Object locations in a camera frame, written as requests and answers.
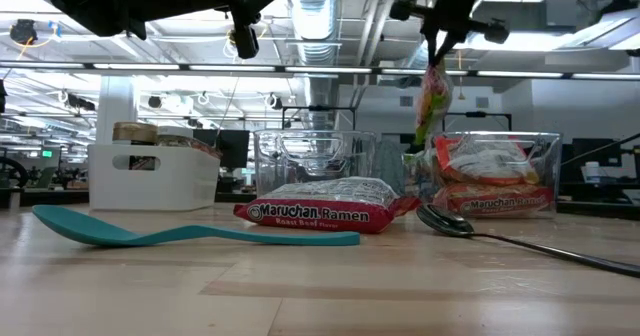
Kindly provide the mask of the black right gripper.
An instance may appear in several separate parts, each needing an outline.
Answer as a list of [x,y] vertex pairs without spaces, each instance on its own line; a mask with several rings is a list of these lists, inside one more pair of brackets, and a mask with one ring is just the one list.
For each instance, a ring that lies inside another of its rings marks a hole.
[[471,17],[476,0],[435,0],[432,6],[417,0],[393,0],[389,17],[398,21],[419,18],[420,33],[427,43],[428,65],[435,68],[458,43],[464,43],[470,33],[483,35],[493,43],[503,44],[510,35],[503,21],[490,23]]

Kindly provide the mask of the yellow-green pink ramen packet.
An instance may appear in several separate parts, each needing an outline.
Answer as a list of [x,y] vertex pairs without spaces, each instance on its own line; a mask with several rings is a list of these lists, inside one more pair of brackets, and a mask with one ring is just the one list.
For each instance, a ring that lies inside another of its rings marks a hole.
[[453,83],[445,63],[429,65],[422,79],[422,91],[415,101],[416,126],[413,144],[424,146],[452,103]]

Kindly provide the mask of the orange ramen packet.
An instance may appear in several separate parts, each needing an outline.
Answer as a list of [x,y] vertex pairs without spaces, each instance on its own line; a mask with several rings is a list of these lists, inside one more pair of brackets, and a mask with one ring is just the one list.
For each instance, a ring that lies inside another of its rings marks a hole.
[[447,182],[511,186],[540,181],[530,157],[508,136],[437,136],[433,146],[441,177]]

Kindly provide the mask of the white-lidded seasoning jar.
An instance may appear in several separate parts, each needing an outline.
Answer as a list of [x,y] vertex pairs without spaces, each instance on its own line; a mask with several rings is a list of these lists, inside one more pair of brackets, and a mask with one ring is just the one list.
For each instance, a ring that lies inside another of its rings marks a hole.
[[193,130],[177,126],[159,126],[157,146],[191,147],[194,143]]

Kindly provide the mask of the dark metal spoon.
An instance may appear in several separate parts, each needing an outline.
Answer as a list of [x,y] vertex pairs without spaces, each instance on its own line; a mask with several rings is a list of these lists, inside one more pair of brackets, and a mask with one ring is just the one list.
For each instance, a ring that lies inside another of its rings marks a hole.
[[600,257],[566,251],[554,247],[520,241],[500,235],[477,232],[473,226],[459,214],[447,211],[433,204],[423,204],[416,209],[420,221],[433,230],[450,237],[467,238],[484,237],[503,241],[520,247],[528,248],[536,252],[551,255],[553,257],[592,267],[602,271],[625,275],[640,279],[640,266],[612,261]]

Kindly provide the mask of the tan-lidded jar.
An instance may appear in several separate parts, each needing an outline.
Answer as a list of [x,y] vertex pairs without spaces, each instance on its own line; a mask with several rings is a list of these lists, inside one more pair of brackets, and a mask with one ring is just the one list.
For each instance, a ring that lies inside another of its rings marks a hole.
[[[127,146],[156,146],[158,127],[138,122],[116,122],[113,126],[112,143]],[[119,170],[154,171],[156,158],[143,155],[118,155],[113,166]]]

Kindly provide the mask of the red roast beef ramen packet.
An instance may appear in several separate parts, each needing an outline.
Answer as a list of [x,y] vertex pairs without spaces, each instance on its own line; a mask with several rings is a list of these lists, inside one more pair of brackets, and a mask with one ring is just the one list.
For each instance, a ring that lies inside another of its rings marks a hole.
[[285,184],[234,207],[234,215],[263,226],[377,234],[421,201],[378,178],[347,177]]

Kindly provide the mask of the teal plastic spoon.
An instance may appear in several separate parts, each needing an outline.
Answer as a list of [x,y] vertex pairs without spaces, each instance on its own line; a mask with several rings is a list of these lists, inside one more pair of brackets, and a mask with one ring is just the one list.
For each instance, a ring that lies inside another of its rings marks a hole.
[[55,233],[79,243],[100,247],[143,247],[207,237],[289,246],[360,244],[360,234],[356,232],[314,235],[264,234],[207,225],[187,225],[155,233],[137,234],[61,206],[36,205],[32,207],[32,212]]

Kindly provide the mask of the bright ceiling light panel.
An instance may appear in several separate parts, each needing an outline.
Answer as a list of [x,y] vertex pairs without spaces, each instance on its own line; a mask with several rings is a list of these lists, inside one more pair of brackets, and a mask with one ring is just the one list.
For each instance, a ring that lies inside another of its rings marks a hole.
[[569,41],[571,34],[547,32],[511,32],[502,44],[487,41],[482,34],[469,33],[466,40],[453,46],[454,50],[548,52]]

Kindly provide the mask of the long ceiling light strip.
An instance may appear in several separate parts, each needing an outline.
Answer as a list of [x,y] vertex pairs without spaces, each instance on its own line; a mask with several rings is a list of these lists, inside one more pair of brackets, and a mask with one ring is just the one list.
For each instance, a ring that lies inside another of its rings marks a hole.
[[[170,63],[77,63],[46,61],[0,61],[0,69],[31,69],[61,72],[129,72],[131,74],[202,73],[243,76],[253,74],[301,74],[311,75],[374,75],[374,76],[421,76],[421,69],[381,67],[329,67],[329,66],[283,66],[251,64],[170,64]],[[539,71],[498,70],[451,70],[453,77],[514,78],[514,79],[562,79],[580,81],[628,81],[640,82],[640,73],[571,73]]]

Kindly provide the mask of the clear plastic container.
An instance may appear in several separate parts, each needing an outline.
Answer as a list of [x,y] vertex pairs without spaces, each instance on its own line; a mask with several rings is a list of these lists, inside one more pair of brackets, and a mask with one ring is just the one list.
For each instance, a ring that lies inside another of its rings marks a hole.
[[257,194],[285,184],[368,177],[376,136],[363,131],[261,130],[254,133]]
[[[431,136],[426,141],[426,146],[423,150],[434,150],[433,140],[437,136],[454,137],[463,134],[477,134],[477,135],[504,135],[513,138],[530,157],[531,163],[534,169],[540,176],[540,181],[537,186],[547,187],[554,193],[553,200],[550,206],[546,209],[537,211],[528,216],[520,217],[465,217],[465,218],[504,218],[504,219],[517,219],[517,218],[553,218],[556,215],[556,197],[558,194],[559,174],[560,174],[560,154],[561,154],[561,136],[557,133],[540,133],[540,132],[498,132],[498,131],[458,131],[458,132],[444,132]],[[449,181],[447,182],[442,178],[446,187],[450,184],[456,184],[461,182]],[[433,204],[431,201],[423,201],[427,204]]]

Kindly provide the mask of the black computer monitor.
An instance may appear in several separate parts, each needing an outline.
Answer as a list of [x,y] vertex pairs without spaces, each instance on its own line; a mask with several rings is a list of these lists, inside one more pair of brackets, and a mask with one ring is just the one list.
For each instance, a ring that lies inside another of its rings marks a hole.
[[193,130],[195,139],[208,144],[221,154],[220,166],[227,169],[246,167],[250,135],[246,130]]

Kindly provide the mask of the white pillar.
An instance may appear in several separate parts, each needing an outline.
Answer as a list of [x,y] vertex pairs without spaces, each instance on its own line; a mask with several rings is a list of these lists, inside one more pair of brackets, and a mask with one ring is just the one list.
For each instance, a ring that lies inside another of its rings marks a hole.
[[132,77],[102,76],[97,107],[96,144],[111,144],[116,122],[135,122],[138,100]]

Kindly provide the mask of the white plastic bin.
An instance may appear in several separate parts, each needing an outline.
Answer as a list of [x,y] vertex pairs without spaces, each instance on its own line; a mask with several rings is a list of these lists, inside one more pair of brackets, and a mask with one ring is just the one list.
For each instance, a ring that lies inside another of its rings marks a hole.
[[192,211],[215,201],[220,160],[188,147],[88,147],[93,210]]

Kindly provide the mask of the slanted silver ventilation duct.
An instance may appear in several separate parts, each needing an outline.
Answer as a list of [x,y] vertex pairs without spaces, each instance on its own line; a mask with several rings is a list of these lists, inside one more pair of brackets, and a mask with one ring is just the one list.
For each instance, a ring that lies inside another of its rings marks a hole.
[[[476,4],[474,5],[474,8],[473,8],[472,13],[471,13],[471,17],[472,18],[473,18],[473,13],[478,9],[479,5],[484,1],[485,0],[476,0]],[[420,28],[419,28],[419,35],[421,37],[420,44],[416,47],[416,49],[413,51],[411,56],[409,56],[409,58],[407,59],[406,66],[408,68],[423,68],[423,67],[429,66],[428,65],[427,43],[425,41],[424,36],[420,33]]]

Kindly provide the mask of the large silver ventilation duct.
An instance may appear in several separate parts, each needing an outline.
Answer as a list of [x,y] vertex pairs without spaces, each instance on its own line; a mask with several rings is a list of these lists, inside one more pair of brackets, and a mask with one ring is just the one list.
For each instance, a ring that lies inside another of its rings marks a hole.
[[[337,64],[338,0],[290,0],[294,34],[300,44],[298,63],[310,67],[332,67]],[[304,95],[307,106],[336,107],[336,76],[305,76]]]

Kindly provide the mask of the black stand frame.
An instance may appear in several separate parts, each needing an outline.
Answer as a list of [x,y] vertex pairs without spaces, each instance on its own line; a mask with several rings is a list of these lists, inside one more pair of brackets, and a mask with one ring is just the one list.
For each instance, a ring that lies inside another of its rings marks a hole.
[[351,114],[347,124],[353,131],[357,125],[357,109],[355,107],[340,107],[329,105],[283,106],[281,109],[280,128],[288,129],[294,122],[307,123],[305,129],[326,130],[329,127],[338,128],[338,120],[343,112]]
[[[453,122],[448,125],[446,122],[447,116],[456,116],[456,117],[464,117],[464,118],[493,118],[504,130],[513,131],[513,117],[510,113],[487,113],[484,111],[467,111],[467,112],[448,112],[445,114],[444,118],[441,120],[441,131],[446,132],[452,125]],[[504,118],[506,120],[506,124],[503,125],[498,122],[496,119],[498,117]]]

